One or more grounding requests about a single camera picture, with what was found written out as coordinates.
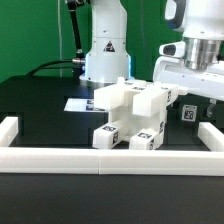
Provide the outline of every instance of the black cable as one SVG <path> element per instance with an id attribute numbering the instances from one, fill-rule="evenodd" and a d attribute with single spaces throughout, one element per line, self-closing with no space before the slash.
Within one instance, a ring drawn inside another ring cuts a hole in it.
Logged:
<path id="1" fill-rule="evenodd" d="M 73 32 L 74 32 L 74 38 L 75 38 L 75 45 L 76 45 L 76 50 L 82 50 L 82 44 L 81 44 L 81 39 L 80 39 L 80 34 L 79 34 L 79 27 L 78 27 L 78 21 L 77 21 L 77 16 L 75 11 L 70 11 L 70 16 L 72 20 L 72 27 L 73 27 Z"/>
<path id="2" fill-rule="evenodd" d="M 58 60 L 58 61 L 48 62 L 48 63 L 42 64 L 42 65 L 38 66 L 37 68 L 29 71 L 26 75 L 27 76 L 33 76 L 34 73 L 36 73 L 37 71 L 39 71 L 41 69 L 47 68 L 47 66 L 56 65 L 56 64 L 63 64 L 63 63 L 72 63 L 72 60 L 71 59 L 67 59 L 67 60 Z"/>
<path id="3" fill-rule="evenodd" d="M 53 69 L 74 69 L 74 67 L 71 66 L 63 66 L 63 67 L 44 67 L 44 68 L 39 68 L 38 70 L 36 70 L 36 72 L 41 71 L 41 70 L 53 70 Z"/>

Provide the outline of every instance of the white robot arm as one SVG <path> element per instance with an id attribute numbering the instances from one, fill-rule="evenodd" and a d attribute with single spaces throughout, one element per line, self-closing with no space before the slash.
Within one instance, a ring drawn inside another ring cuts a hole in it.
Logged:
<path id="1" fill-rule="evenodd" d="M 85 0 L 67 0 L 73 8 Z M 92 5 L 92 48 L 86 55 L 83 84 L 116 83 L 130 76 L 130 56 L 126 52 L 127 13 L 120 0 L 89 0 Z"/>
<path id="2" fill-rule="evenodd" d="M 192 94 L 224 100 L 223 0 L 167 0 L 165 19 L 183 40 L 160 47 L 153 79 L 189 88 Z"/>

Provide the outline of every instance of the black tabletop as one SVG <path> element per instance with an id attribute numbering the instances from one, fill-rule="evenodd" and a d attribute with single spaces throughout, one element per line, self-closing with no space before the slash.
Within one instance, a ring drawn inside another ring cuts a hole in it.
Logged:
<path id="1" fill-rule="evenodd" d="M 91 147 L 93 130 L 107 122 L 107 114 L 63 110 L 69 97 L 92 94 L 71 78 L 12 77 L 1 83 L 1 119 L 19 116 L 12 146 Z M 175 137 L 168 139 L 172 130 L 185 128 L 188 140 L 178 133 L 177 142 L 200 148 L 196 126 L 175 123 L 173 113 L 165 145 L 175 143 Z M 222 224 L 223 208 L 223 177 L 0 174 L 2 224 Z"/>

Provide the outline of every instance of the white block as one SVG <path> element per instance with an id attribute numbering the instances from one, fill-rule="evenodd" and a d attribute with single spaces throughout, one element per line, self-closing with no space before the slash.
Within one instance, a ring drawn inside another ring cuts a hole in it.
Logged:
<path id="1" fill-rule="evenodd" d="M 85 149 L 1 148 L 0 173 L 98 174 L 99 153 Z"/>
<path id="2" fill-rule="evenodd" d="M 0 124 L 0 147 L 8 147 L 18 134 L 18 118 L 6 117 Z"/>
<path id="3" fill-rule="evenodd" d="M 224 135 L 209 122 L 201 122 L 198 137 L 214 152 L 224 152 Z"/>
<path id="4" fill-rule="evenodd" d="M 125 86 L 111 85 L 94 91 L 94 107 L 112 110 L 125 103 Z"/>
<path id="5" fill-rule="evenodd" d="M 151 129 L 142 129 L 131 137 L 129 149 L 131 150 L 155 150 L 157 148 L 158 132 Z"/>
<path id="6" fill-rule="evenodd" d="M 166 93 L 147 89 L 133 97 L 133 114 L 151 117 L 166 108 L 166 99 Z"/>
<path id="7" fill-rule="evenodd" d="M 127 126 L 122 122 L 107 123 L 94 131 L 93 147 L 111 149 L 119 144 L 126 134 Z"/>

